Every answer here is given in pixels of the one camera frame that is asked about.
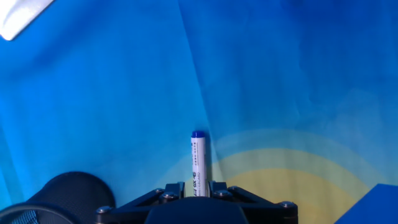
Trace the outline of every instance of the white object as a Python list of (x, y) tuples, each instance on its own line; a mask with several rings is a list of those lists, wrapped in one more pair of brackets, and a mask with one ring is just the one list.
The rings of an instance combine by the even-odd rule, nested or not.
[(54, 0), (0, 0), (0, 35), (14, 39)]
[(193, 196), (207, 196), (206, 138), (203, 132), (194, 131), (191, 136)]

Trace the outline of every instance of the blue marker cap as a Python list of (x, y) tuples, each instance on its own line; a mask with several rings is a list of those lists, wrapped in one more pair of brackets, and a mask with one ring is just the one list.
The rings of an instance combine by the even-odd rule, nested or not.
[(191, 138), (204, 138), (205, 133), (203, 131), (194, 131), (192, 132)]

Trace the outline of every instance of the white marker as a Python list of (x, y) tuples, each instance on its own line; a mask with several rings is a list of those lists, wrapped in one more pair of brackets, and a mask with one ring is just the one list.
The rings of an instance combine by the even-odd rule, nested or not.
[(202, 131), (194, 131), (191, 136), (193, 196), (207, 196), (206, 181), (206, 138)]

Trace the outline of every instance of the black mount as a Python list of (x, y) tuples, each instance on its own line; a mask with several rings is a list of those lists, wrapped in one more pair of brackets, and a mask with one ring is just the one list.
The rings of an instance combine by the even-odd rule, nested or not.
[(298, 224), (293, 202), (272, 203), (225, 182), (209, 182), (210, 197), (185, 197), (185, 184), (167, 184), (120, 208), (101, 207), (95, 213), (100, 224)]

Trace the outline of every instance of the blue block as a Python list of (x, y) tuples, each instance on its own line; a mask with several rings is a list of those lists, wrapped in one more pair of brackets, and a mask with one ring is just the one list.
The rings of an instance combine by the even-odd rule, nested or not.
[(398, 223), (398, 186), (377, 184), (336, 224)]

